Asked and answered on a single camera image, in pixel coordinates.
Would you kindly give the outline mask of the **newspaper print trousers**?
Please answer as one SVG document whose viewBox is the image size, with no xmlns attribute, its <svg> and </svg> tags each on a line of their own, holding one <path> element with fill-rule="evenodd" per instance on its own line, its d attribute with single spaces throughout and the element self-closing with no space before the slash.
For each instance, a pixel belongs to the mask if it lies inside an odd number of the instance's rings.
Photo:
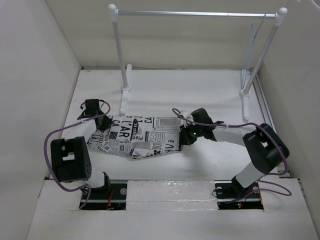
<svg viewBox="0 0 320 240">
<path fill-rule="evenodd" d="M 130 159 L 144 159 L 180 152 L 181 119 L 177 117 L 110 116 L 106 130 L 95 131 L 87 146 L 98 152 Z"/>
</svg>

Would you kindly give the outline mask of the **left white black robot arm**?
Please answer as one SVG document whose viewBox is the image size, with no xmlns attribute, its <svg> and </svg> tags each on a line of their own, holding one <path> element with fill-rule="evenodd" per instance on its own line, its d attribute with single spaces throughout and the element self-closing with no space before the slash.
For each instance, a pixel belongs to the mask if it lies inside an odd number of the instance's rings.
<svg viewBox="0 0 320 240">
<path fill-rule="evenodd" d="M 107 116 L 110 105 L 102 99 L 86 99 L 77 122 L 48 134 L 43 152 L 48 170 L 66 192 L 82 191 L 107 198 L 112 192 L 107 173 L 93 170 L 87 142 L 97 130 L 107 130 L 112 123 Z"/>
</svg>

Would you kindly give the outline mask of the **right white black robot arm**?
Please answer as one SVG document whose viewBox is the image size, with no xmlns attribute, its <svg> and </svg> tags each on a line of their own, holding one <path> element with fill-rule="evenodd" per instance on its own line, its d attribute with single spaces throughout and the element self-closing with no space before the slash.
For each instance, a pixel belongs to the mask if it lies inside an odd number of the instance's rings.
<svg viewBox="0 0 320 240">
<path fill-rule="evenodd" d="M 221 160 L 223 177 L 227 189 L 214 189 L 212 193 L 219 199 L 230 202 L 255 194 L 253 188 L 266 176 L 282 176 L 288 167 L 276 171 L 279 164 L 287 165 L 290 151 L 273 128 L 267 123 L 227 124 L 213 121 L 204 108 L 192 113 L 173 108 L 172 112 L 182 120 L 179 133 L 181 147 L 194 157 L 208 157 L 214 154 Z"/>
</svg>

